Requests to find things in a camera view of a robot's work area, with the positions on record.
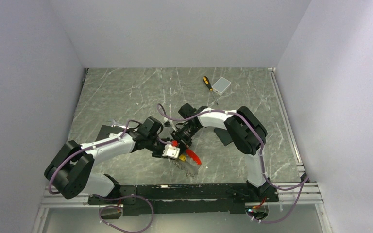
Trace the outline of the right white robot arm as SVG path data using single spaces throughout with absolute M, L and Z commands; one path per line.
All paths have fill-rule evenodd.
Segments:
M 248 195 L 253 201 L 261 201 L 267 195 L 265 166 L 260 162 L 263 146 L 268 135 L 266 128 L 248 107 L 237 110 L 216 110 L 207 106 L 198 109 L 189 103 L 178 111 L 183 118 L 181 128 L 176 128 L 171 137 L 178 142 L 181 152 L 192 145 L 192 137 L 202 128 L 212 127 L 220 141 L 227 146 L 233 143 L 246 155 Z

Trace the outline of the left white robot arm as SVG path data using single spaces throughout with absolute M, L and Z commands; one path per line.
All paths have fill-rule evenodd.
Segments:
M 143 123 L 138 122 L 135 127 L 126 124 L 103 128 L 107 129 L 104 139 L 83 144 L 70 140 L 61 147 L 44 172 L 50 194 L 71 199 L 87 193 L 113 204 L 121 196 L 119 182 L 111 175 L 93 172 L 93 167 L 143 149 L 149 150 L 153 156 L 163 154 L 165 146 L 160 142 L 159 134 L 164 126 L 152 116 Z

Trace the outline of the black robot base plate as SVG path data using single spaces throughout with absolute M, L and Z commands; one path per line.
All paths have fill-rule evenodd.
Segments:
M 89 205 L 123 205 L 124 216 L 228 212 L 243 214 L 251 203 L 278 202 L 269 184 L 255 188 L 249 183 L 122 185 L 105 200 L 90 196 Z

